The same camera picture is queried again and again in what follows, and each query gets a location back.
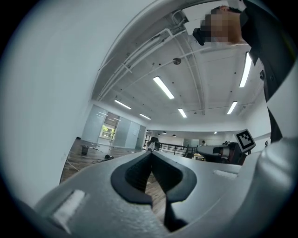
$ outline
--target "rectangular led light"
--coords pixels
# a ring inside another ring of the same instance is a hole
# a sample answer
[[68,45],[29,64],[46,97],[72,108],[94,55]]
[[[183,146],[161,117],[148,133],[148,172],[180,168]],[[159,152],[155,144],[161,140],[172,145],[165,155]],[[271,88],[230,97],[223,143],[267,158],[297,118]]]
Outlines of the rectangular led light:
[[236,106],[237,102],[233,102],[232,103],[232,106],[230,107],[229,111],[228,111],[228,114],[231,114],[232,111],[234,110],[235,106]]
[[239,87],[244,87],[248,78],[248,74],[250,73],[251,69],[251,57],[250,54],[247,52],[246,53],[246,58],[245,58],[245,66],[242,74],[242,79]]
[[98,112],[98,113],[101,113],[101,114],[103,114],[103,115],[107,116],[107,114],[104,114],[104,113],[102,113],[102,112]]
[[116,102],[116,103],[119,103],[120,105],[122,105],[122,106],[124,106],[124,107],[126,107],[126,108],[128,108],[128,109],[131,109],[131,107],[126,106],[125,104],[123,104],[122,102],[119,102],[118,100],[115,100],[115,102]]
[[160,86],[160,88],[164,91],[164,93],[169,97],[169,99],[173,99],[174,96],[171,94],[167,86],[162,82],[162,80],[157,76],[153,78],[153,80]]
[[145,115],[143,115],[143,114],[140,114],[142,117],[144,117],[144,118],[147,118],[148,120],[151,120],[151,118],[149,118],[149,117],[146,117]]
[[186,118],[187,116],[185,115],[185,112],[183,111],[182,108],[179,108],[178,111],[181,113],[181,115]]

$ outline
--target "person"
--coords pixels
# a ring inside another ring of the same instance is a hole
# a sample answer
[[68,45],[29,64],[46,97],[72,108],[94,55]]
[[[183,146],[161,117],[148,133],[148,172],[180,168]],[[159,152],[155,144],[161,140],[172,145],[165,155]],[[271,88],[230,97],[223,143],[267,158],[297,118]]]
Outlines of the person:
[[[266,8],[244,0],[246,9],[220,6],[211,10],[201,23],[206,42],[226,42],[230,45],[248,44],[254,65],[261,60],[264,71],[265,99],[268,101],[280,87],[297,57],[297,47],[277,18]],[[271,122],[271,142],[282,138],[281,131],[268,109]]]

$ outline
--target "metal railing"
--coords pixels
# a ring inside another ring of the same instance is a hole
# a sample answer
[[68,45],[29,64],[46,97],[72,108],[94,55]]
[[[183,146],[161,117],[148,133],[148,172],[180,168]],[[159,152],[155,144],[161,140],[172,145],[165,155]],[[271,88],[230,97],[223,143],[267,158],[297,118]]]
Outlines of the metal railing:
[[197,147],[189,147],[183,145],[173,145],[173,144],[166,144],[157,142],[160,144],[160,151],[173,153],[174,155],[182,155],[183,157],[192,158],[193,155],[196,153]]

